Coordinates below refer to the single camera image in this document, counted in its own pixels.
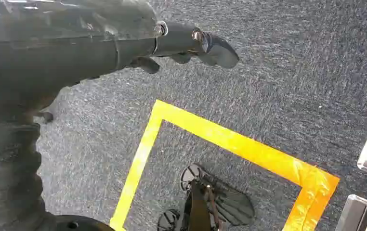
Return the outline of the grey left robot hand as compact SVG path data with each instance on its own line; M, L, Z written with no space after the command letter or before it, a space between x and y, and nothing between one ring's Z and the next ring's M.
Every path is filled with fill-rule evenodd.
M160 20L145 0L0 0L0 123L30 123L58 92L156 57L233 68L236 51L194 25Z

